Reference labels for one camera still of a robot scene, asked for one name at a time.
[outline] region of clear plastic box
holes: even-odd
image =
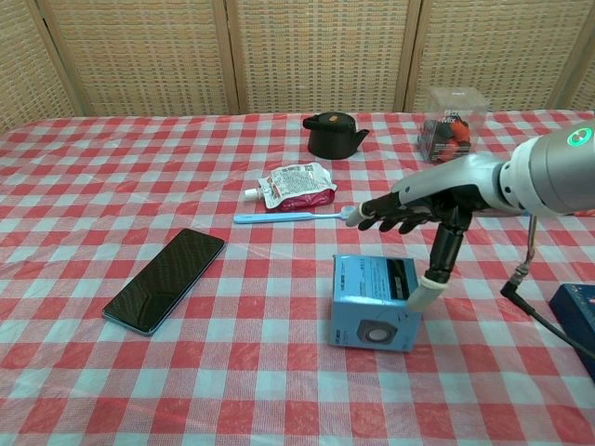
[[[476,88],[429,88],[426,119],[417,138],[424,160],[442,162],[468,154],[477,142],[488,108]]]

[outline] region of kettle spout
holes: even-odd
[[[367,136],[368,133],[370,133],[369,130],[363,129],[363,130],[360,130],[359,132],[357,132],[355,135],[353,135],[353,142],[355,143],[356,148],[362,143],[362,141],[364,140],[364,138]]]

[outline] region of blue box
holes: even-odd
[[[335,255],[329,343],[411,351],[421,313],[406,299],[416,288],[411,258]]]
[[[563,283],[549,306],[569,337],[595,351],[595,285]],[[576,353],[595,381],[595,361],[578,350]]]

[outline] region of black cable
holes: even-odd
[[[595,361],[595,353],[593,353],[591,350],[589,350],[585,346],[579,344],[574,339],[568,337],[566,335],[566,333],[562,332],[561,330],[558,330],[554,325],[552,325],[552,323],[550,321],[548,321],[543,316],[541,316],[539,313],[537,313],[536,309],[531,307],[527,303],[526,300],[524,300],[522,297],[520,297],[517,294],[517,285],[510,283],[510,282],[506,282],[506,284],[502,287],[502,290],[500,290],[500,294],[502,294],[510,302],[512,302],[514,305],[516,305],[518,308],[520,308],[522,311],[524,311],[525,314],[531,316],[536,321],[541,323],[544,327],[546,327],[548,330],[550,330],[552,333],[557,335],[566,344],[576,348],[578,351],[583,353],[585,356],[587,356],[588,358],[591,358],[592,360]]]

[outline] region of green indicator light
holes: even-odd
[[[578,147],[590,140],[593,130],[589,127],[579,128],[568,136],[566,142],[569,146]]]

